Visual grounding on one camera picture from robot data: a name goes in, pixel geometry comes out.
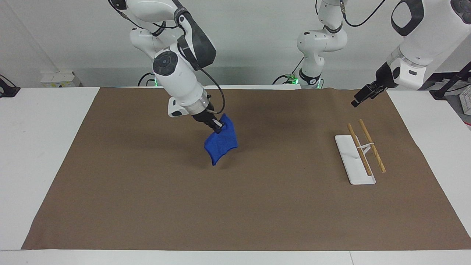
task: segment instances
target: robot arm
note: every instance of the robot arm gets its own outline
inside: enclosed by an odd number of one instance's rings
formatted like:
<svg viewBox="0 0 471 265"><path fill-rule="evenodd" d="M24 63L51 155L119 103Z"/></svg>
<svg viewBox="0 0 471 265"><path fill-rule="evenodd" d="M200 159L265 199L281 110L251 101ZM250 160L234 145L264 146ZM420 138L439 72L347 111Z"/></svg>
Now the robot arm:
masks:
<svg viewBox="0 0 471 265"><path fill-rule="evenodd" d="M320 53L341 50L348 41L342 28L339 0L322 0L318 18L324 24L323 29L307 31L298 37L298 49L305 57L301 70L296 74L302 88L312 88L319 82L325 63Z"/></svg>
<svg viewBox="0 0 471 265"><path fill-rule="evenodd" d="M215 117L209 96L195 76L195 71L213 63L216 49L189 11L178 0L110 1L120 14L126 12L122 17L140 27L131 31L131 42L154 60L155 77L171 96L169 116L190 114L219 133L223 123ZM183 35L165 46L163 32L171 28L166 27L168 20L173 20Z"/></svg>
<svg viewBox="0 0 471 265"><path fill-rule="evenodd" d="M404 40L376 71L376 81L355 95L352 105L357 107L398 85L419 89L432 60L469 35L470 12L470 0L401 0L391 23Z"/></svg>

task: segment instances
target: wooden stick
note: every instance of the wooden stick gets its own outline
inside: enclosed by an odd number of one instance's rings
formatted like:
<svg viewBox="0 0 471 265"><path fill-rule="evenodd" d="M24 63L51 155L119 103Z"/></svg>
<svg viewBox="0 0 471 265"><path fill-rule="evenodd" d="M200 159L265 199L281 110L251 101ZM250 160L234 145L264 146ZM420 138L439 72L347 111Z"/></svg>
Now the wooden stick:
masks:
<svg viewBox="0 0 471 265"><path fill-rule="evenodd" d="M368 140L368 143L373 143L373 139L371 139L371 135L368 132L363 120L359 120L358 122L360 122L360 126L363 129L363 132L365 133L365 136L366 136L366 139ZM375 144L371 145L371 149L373 149L374 156L376 157L376 161L378 161L378 165L380 166L381 172L386 173L386 168L384 167L384 164L381 160L380 154L378 153L378 149L376 149Z"/></svg>
<svg viewBox="0 0 471 265"><path fill-rule="evenodd" d="M363 150L360 148L360 143L358 142L357 136L355 135L355 132L353 131L352 125L348 124L350 135L353 138L353 142L355 143L355 146L357 147L358 154L360 155L361 162L363 163L363 166L365 167L366 174L368 176L372 176L373 173L371 172L371 168L368 165L368 162L366 161L365 154L363 153Z"/></svg>

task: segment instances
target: brown mat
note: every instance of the brown mat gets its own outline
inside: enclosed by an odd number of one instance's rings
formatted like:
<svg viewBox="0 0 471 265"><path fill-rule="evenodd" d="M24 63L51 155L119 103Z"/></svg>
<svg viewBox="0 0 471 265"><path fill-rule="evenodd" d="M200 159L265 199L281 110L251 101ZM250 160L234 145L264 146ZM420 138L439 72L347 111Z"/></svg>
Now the brown mat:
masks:
<svg viewBox="0 0 471 265"><path fill-rule="evenodd" d="M23 249L471 249L386 93L226 91L240 148L217 167L210 129L166 115L168 95L100 89ZM349 184L334 136L364 119L388 172Z"/></svg>

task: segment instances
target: blue cloth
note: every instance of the blue cloth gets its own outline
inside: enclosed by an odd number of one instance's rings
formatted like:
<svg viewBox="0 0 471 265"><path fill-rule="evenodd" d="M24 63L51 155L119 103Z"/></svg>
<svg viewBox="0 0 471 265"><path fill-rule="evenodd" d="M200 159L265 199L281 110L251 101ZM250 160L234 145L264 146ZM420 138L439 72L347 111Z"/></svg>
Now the blue cloth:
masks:
<svg viewBox="0 0 471 265"><path fill-rule="evenodd" d="M223 114L221 121L224 123L222 131L219 134L213 132L204 142L204 149L208 151L213 166L230 150L238 147L236 131L231 119Z"/></svg>

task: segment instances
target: white table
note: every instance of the white table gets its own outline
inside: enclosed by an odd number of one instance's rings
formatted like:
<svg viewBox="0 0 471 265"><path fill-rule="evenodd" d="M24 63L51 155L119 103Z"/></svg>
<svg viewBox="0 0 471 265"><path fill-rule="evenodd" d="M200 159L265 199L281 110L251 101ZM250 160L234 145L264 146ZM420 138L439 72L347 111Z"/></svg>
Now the white table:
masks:
<svg viewBox="0 0 471 265"><path fill-rule="evenodd" d="M98 88L30 88L22 89L13 99L0 99L0 249L5 250L0 252L0 264L471 264L471 250L16 251L21 248L97 91ZM433 100L427 91L388 93L468 234L471 234L471 132L448 103Z"/></svg>

